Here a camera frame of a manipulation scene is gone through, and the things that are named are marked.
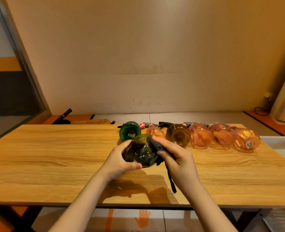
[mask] wood grain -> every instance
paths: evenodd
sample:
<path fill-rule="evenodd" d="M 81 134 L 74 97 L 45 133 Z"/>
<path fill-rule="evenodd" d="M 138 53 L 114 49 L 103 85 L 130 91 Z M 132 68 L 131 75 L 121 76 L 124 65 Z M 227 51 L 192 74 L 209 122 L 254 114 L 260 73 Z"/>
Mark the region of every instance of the wood grain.
<path fill-rule="evenodd" d="M 0 203 L 71 203 L 117 145 L 118 133 L 117 125 L 20 126 L 0 139 Z M 219 205 L 285 207 L 285 159 L 265 143 L 252 152 L 188 148 Z M 164 164 L 123 174 L 99 203 L 189 206 L 180 190 L 172 193 Z"/>

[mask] table leg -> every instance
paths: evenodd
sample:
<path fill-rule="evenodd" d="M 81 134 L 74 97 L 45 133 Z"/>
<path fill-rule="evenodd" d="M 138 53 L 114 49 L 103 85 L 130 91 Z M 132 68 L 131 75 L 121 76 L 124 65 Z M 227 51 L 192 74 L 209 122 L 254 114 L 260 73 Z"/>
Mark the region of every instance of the table leg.
<path fill-rule="evenodd" d="M 249 232 L 255 227 L 256 223 L 265 218 L 269 212 L 270 209 L 260 209 L 256 212 L 243 212 L 234 226 L 239 232 Z"/>
<path fill-rule="evenodd" d="M 8 225 L 13 232 L 35 232 L 31 226 L 42 208 L 41 206 L 30 206 L 22 216 L 19 216 L 11 206 L 0 205 L 0 220 Z"/>

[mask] cable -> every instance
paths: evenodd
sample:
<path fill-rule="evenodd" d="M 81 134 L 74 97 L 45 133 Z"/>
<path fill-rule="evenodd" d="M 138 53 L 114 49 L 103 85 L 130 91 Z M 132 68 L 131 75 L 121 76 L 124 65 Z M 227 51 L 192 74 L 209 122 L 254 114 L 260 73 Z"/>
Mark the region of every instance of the cable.
<path fill-rule="evenodd" d="M 266 97 L 265 97 L 265 99 L 266 99 L 266 103 L 267 103 L 267 105 L 268 105 L 268 109 L 264 109 L 264 108 L 261 108 L 261 107 L 256 107 L 256 108 L 254 109 L 254 113 L 255 113 L 255 114 L 257 114 L 257 115 L 259 115 L 259 116 L 268 116 L 268 115 L 270 114 L 270 111 L 271 111 L 271 109 L 272 109 L 270 97 L 269 97 L 269 98 L 266 98 Z M 264 111 L 264 112 L 267 112 L 267 114 L 261 115 L 261 114 L 257 113 L 256 110 L 257 110 L 258 108 L 260 108 L 260 109 L 261 109 L 262 111 Z"/>

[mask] power outlet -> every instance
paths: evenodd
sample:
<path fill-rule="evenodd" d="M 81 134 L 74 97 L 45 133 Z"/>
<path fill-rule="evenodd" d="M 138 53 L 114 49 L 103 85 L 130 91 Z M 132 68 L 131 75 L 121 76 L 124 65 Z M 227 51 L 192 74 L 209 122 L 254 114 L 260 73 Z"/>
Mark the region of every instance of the power outlet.
<path fill-rule="evenodd" d="M 269 98 L 270 100 L 272 99 L 273 96 L 274 96 L 274 93 L 265 92 L 264 94 L 264 97 Z"/>

